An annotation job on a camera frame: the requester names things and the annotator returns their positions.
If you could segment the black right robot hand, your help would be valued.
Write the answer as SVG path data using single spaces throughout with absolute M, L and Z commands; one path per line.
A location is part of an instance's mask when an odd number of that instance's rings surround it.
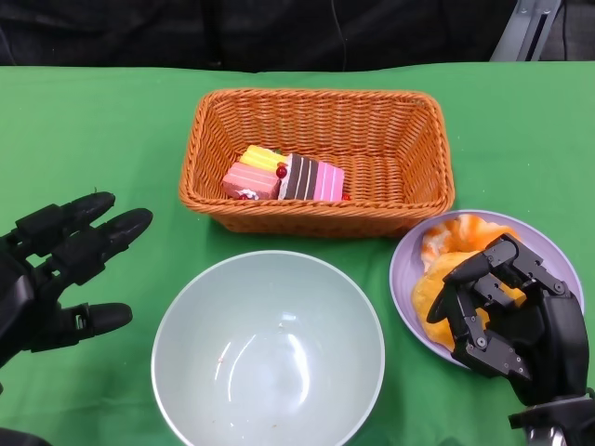
M 588 335 L 575 295 L 510 234 L 452 269 L 427 321 L 447 320 L 453 359 L 506 378 L 526 406 L 587 392 Z

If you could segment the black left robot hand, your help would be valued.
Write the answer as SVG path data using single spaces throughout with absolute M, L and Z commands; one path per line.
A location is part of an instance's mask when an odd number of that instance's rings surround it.
M 115 197 L 107 191 L 50 204 L 16 222 L 1 238 L 1 362 L 22 351 L 77 345 L 129 324 L 125 303 L 65 308 L 61 294 L 104 271 L 152 223 L 145 208 L 127 211 L 95 226 Z

